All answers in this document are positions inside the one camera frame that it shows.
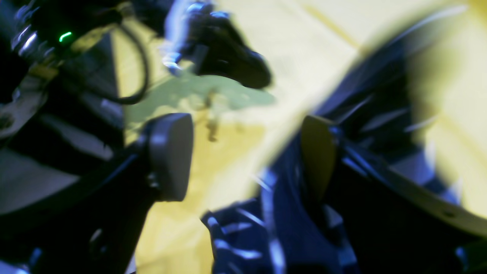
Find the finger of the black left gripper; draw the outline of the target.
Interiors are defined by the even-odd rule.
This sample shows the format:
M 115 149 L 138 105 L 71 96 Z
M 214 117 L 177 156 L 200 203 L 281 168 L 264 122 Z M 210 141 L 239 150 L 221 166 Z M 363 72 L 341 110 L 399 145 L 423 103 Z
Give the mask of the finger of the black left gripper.
M 191 12 L 183 59 L 191 61 L 197 76 L 222 76 L 251 89 L 270 85 L 272 74 L 263 56 L 254 52 L 225 12 Z

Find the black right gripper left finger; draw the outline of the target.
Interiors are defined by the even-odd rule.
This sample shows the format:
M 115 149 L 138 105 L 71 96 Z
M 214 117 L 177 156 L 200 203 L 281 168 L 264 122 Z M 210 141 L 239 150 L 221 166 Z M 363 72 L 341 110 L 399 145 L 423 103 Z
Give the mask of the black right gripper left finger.
M 173 113 L 75 181 L 4 170 L 1 273 L 125 273 L 153 204 L 184 200 L 193 144 L 193 117 Z

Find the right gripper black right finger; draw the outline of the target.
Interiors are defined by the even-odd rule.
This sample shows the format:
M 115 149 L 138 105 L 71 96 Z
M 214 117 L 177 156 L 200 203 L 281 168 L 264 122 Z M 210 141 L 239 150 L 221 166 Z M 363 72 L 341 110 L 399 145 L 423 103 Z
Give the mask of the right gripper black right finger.
M 301 125 L 312 206 L 343 218 L 364 274 L 485 274 L 485 218 L 441 200 L 318 116 Z

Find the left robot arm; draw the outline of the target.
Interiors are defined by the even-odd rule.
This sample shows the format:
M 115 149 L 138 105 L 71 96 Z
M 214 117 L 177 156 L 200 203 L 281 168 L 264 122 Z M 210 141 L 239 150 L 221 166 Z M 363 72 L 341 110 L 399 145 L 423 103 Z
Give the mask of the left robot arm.
M 175 107 L 192 94 L 209 100 L 225 88 L 238 107 L 268 105 L 271 82 L 263 57 L 242 39 L 211 0 L 8 0 L 2 39 L 1 220 L 50 218 L 135 203 L 182 201 L 193 155 L 193 119 L 169 113 L 143 119 L 126 145 L 123 106 Z M 74 60 L 114 29 L 139 53 L 142 84 L 122 97 L 92 86 Z

